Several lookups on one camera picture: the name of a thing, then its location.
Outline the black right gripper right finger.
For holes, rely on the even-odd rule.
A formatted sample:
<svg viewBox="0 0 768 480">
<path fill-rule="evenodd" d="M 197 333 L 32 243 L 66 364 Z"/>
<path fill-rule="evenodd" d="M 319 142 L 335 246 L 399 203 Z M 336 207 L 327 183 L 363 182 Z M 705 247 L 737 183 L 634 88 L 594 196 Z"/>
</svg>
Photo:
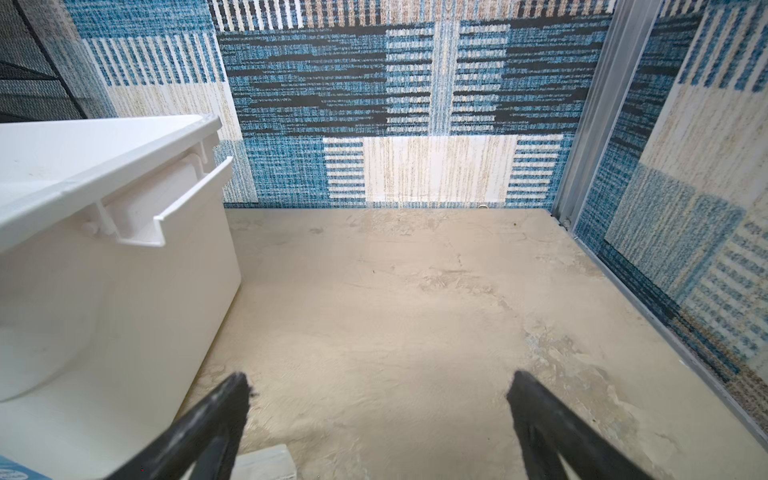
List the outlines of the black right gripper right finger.
<svg viewBox="0 0 768 480">
<path fill-rule="evenodd" d="M 581 479 L 650 477 L 531 373 L 514 373 L 506 399 L 528 478 L 566 479 L 565 465 Z"/>
</svg>

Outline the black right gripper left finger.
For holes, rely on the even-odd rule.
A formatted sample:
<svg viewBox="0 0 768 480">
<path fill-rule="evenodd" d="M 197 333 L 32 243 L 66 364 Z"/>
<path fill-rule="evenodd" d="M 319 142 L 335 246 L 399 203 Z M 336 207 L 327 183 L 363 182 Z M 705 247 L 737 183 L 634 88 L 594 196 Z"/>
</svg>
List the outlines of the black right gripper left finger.
<svg viewBox="0 0 768 480">
<path fill-rule="evenodd" d="M 251 387 L 229 375 L 111 479 L 229 479 L 249 410 Z"/>
</svg>

